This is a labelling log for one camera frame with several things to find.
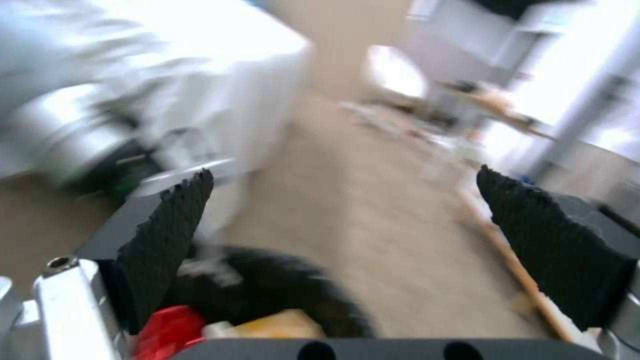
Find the wooden table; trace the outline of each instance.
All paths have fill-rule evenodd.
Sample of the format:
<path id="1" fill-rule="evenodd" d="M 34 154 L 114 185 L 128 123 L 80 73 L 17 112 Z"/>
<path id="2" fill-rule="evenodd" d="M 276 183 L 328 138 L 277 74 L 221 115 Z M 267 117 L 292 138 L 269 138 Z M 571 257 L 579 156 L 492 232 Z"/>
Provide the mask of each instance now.
<path id="1" fill-rule="evenodd" d="M 576 343 L 600 352 L 595 336 L 598 330 L 581 332 L 565 314 L 546 295 L 538 290 L 538 284 L 522 266 L 502 231 L 491 221 L 491 210 L 479 193 L 476 186 L 461 188 L 457 191 L 461 201 L 461 222 L 472 222 L 478 225 L 487 239 L 502 254 L 507 267 L 518 279 L 531 302 L 545 317 L 551 328 L 565 341 Z"/>
<path id="2" fill-rule="evenodd" d="M 458 100 L 463 101 L 465 104 L 470 104 L 472 106 L 471 117 L 480 116 L 497 120 L 513 127 L 514 129 L 522 133 L 546 138 L 552 141 L 556 140 L 553 136 L 535 129 L 533 126 L 534 124 L 528 123 L 525 116 L 507 112 L 503 108 L 497 106 L 494 102 L 489 101 L 486 97 L 480 94 L 474 92 L 462 92 L 447 83 L 437 84 L 447 95 L 455 96 Z"/>

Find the red object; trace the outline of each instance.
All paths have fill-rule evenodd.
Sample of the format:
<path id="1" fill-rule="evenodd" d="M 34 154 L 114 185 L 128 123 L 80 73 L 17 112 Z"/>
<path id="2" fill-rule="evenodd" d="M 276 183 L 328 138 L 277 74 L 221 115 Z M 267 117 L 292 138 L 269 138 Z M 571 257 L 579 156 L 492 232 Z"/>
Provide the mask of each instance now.
<path id="1" fill-rule="evenodd" d="M 195 345 L 202 338 L 204 319 L 185 305 L 158 310 L 138 336 L 134 351 L 136 360 L 165 360 Z"/>

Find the bolt hole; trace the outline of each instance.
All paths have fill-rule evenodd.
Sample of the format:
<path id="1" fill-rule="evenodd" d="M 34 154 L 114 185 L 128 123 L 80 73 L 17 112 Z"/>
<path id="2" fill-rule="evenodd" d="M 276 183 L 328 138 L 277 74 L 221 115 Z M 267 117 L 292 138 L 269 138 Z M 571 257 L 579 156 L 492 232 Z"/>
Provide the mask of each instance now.
<path id="1" fill-rule="evenodd" d="M 61 268 L 65 265 L 69 264 L 69 258 L 55 258 L 51 260 L 47 266 L 52 269 Z"/>
<path id="2" fill-rule="evenodd" d="M 335 360 L 335 352 L 331 346 L 313 341 L 300 349 L 298 360 Z"/>
<path id="3" fill-rule="evenodd" d="M 444 358 L 445 360 L 483 360 L 476 348 L 462 341 L 447 344 L 444 348 Z"/>

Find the yellow object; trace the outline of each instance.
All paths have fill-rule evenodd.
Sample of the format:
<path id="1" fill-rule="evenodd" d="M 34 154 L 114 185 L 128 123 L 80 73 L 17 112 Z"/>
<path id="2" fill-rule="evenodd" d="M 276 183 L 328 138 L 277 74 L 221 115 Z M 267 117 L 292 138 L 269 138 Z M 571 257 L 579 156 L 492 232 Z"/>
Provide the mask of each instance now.
<path id="1" fill-rule="evenodd" d="M 283 310 L 277 314 L 238 325 L 234 328 L 241 338 L 323 338 L 322 329 L 299 309 Z"/>

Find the black foam pad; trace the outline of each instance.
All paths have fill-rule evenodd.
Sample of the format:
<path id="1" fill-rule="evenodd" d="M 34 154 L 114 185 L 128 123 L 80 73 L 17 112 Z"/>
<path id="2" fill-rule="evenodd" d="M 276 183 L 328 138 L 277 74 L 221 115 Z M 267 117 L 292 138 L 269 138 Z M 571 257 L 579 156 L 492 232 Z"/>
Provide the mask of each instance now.
<path id="1" fill-rule="evenodd" d="M 580 330 L 604 326 L 622 299 L 637 261 L 633 251 L 637 245 L 620 244 L 637 244 L 637 238 L 604 220 L 602 214 L 586 211 L 586 203 L 578 198 L 559 197 L 561 207 L 544 190 L 502 176 L 486 165 L 476 180 L 493 222 L 540 291 Z"/>
<path id="2" fill-rule="evenodd" d="M 125 203 L 76 254 L 100 265 L 116 315 L 137 334 L 160 305 L 213 189 L 208 170 L 189 181 Z"/>

